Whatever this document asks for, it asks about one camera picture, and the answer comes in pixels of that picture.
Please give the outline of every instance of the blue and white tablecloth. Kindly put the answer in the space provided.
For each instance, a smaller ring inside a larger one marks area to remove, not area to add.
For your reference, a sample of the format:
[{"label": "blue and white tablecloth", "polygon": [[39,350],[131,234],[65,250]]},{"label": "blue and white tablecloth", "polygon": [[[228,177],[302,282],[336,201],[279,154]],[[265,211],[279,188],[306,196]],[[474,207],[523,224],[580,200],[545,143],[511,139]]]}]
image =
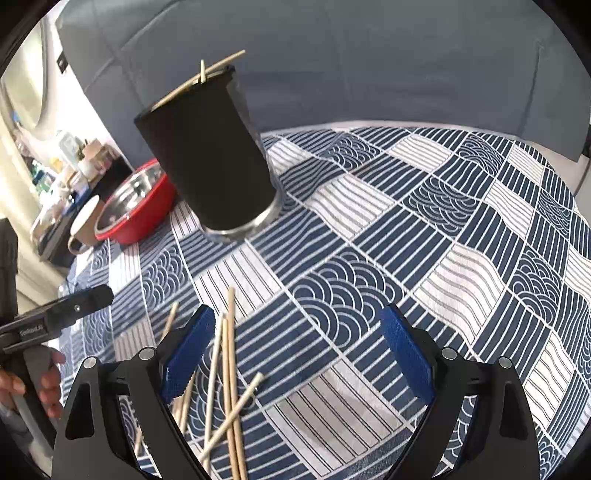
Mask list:
[{"label": "blue and white tablecloth", "polygon": [[[82,360],[155,345],[200,303],[237,288],[240,391],[250,480],[373,479],[417,428],[414,397],[379,328],[395,301],[440,346],[512,359],[534,417],[545,478],[591,414],[591,239],[568,188],[528,145],[464,129],[323,128],[264,138],[288,199],[256,237],[214,244],[180,202],[149,238],[78,257],[64,292],[108,283],[112,307],[60,339],[64,400]],[[203,444],[210,349],[187,441]],[[217,383],[214,427],[223,420]],[[437,469],[451,468],[470,422],[465,399]],[[132,405],[122,400],[134,437]],[[157,473],[150,454],[140,464]],[[231,478],[226,444],[212,477]]]}]

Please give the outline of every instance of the gray handle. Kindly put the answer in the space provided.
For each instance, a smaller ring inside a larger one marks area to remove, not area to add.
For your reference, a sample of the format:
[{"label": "gray handle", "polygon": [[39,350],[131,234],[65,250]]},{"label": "gray handle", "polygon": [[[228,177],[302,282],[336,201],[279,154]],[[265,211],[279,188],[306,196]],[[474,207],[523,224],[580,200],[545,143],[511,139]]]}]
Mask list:
[{"label": "gray handle", "polygon": [[[35,385],[35,390],[38,394],[43,389],[41,386],[41,375],[47,372],[51,366],[51,349],[44,345],[38,345],[28,348],[22,353],[22,355],[25,359],[29,376]],[[33,438],[41,446],[43,453],[49,458],[52,457],[53,447],[49,445],[47,439],[42,434],[39,425],[35,421],[24,397],[22,395],[13,395],[12,398],[18,408],[18,412],[20,413],[22,420],[27,425],[27,428],[29,429],[29,432],[31,432]],[[50,421],[53,423],[54,427],[57,427],[56,419],[50,419]]]}]

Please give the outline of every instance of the screw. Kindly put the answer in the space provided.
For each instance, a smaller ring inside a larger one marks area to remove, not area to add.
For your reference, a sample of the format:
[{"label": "screw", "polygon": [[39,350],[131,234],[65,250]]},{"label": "screw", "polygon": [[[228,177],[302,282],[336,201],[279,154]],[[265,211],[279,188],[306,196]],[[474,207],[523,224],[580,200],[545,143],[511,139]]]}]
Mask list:
[{"label": "screw", "polygon": [[86,360],[84,360],[84,368],[92,368],[96,365],[96,357],[90,356]]},{"label": "screw", "polygon": [[499,357],[499,365],[503,368],[511,368],[513,366],[513,364],[511,363],[511,360],[509,360],[505,356]]},{"label": "screw", "polygon": [[448,360],[455,360],[457,358],[457,352],[453,348],[445,347],[441,350],[441,354],[443,358],[447,358]]},{"label": "screw", "polygon": [[154,356],[154,349],[153,348],[144,348],[140,353],[139,357],[142,360],[150,360]]}]

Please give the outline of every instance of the hand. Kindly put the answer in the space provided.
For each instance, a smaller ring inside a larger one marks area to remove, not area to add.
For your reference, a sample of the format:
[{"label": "hand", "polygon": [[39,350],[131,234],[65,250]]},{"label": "hand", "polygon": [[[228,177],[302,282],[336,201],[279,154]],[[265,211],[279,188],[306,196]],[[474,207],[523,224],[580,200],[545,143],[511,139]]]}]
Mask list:
[{"label": "hand", "polygon": [[[51,360],[53,364],[47,372],[41,376],[42,390],[39,392],[39,399],[45,407],[47,415],[52,419],[58,419],[61,416],[63,407],[60,403],[61,388],[60,370],[56,364],[66,362],[66,356],[57,350],[51,350]],[[16,375],[0,369],[0,403],[15,410],[12,395],[23,395],[25,393],[25,384]]]}]

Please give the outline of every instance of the black cup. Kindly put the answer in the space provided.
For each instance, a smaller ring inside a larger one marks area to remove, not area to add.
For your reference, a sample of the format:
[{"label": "black cup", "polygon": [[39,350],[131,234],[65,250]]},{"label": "black cup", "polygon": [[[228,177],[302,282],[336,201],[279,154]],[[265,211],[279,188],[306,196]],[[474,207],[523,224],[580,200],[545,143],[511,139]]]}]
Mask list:
[{"label": "black cup", "polygon": [[149,107],[135,125],[209,238],[244,239],[279,214],[281,186],[233,66]]}]

